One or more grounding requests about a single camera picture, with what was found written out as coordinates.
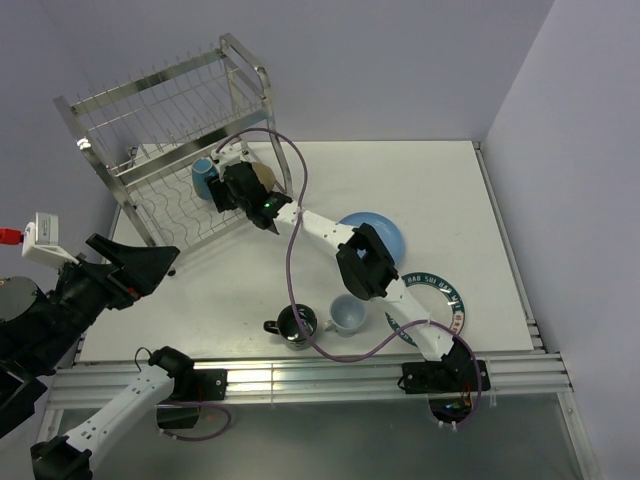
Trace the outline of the black bowl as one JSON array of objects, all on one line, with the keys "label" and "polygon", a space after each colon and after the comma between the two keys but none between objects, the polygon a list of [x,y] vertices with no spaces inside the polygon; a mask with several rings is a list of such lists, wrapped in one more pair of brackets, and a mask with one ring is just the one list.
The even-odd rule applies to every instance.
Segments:
[{"label": "black bowl", "polygon": [[273,191],[276,184],[273,170],[261,162],[252,162],[251,167],[265,190],[267,192]]}]

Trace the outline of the white mug blue handle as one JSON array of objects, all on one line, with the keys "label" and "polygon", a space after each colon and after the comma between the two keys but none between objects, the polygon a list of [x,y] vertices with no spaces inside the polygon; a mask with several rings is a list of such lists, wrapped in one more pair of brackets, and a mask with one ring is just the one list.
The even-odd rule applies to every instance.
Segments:
[{"label": "white mug blue handle", "polygon": [[202,157],[191,165],[191,180],[193,189],[198,198],[211,202],[213,200],[207,182],[217,179],[219,176],[216,165],[210,157]]}]

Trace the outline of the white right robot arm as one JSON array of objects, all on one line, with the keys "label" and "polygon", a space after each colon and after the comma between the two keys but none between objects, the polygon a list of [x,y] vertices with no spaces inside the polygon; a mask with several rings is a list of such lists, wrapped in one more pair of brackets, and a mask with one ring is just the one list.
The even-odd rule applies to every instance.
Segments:
[{"label": "white right robot arm", "polygon": [[289,238],[285,266],[292,266],[292,248],[304,234],[332,258],[346,290],[355,298],[381,303],[398,328],[408,333],[423,357],[406,373],[409,393],[468,392],[489,389],[488,375],[475,352],[453,329],[435,321],[409,292],[395,261],[374,227],[348,226],[303,207],[274,188],[273,173],[262,163],[216,162],[205,184],[219,211],[240,209],[257,228]]}]

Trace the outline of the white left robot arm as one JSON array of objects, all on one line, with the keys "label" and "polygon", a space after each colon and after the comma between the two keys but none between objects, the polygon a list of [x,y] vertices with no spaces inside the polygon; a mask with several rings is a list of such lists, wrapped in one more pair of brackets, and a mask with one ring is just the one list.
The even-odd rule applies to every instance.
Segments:
[{"label": "white left robot arm", "polygon": [[1,282],[1,475],[91,479],[141,419],[169,438],[195,442],[203,410],[222,412],[227,374],[187,354],[141,348],[134,366],[65,368],[62,359],[107,310],[151,295],[179,256],[174,246],[128,246],[89,238],[101,261],[69,254],[35,225],[5,229],[5,245],[51,266],[51,291],[12,276]]}]

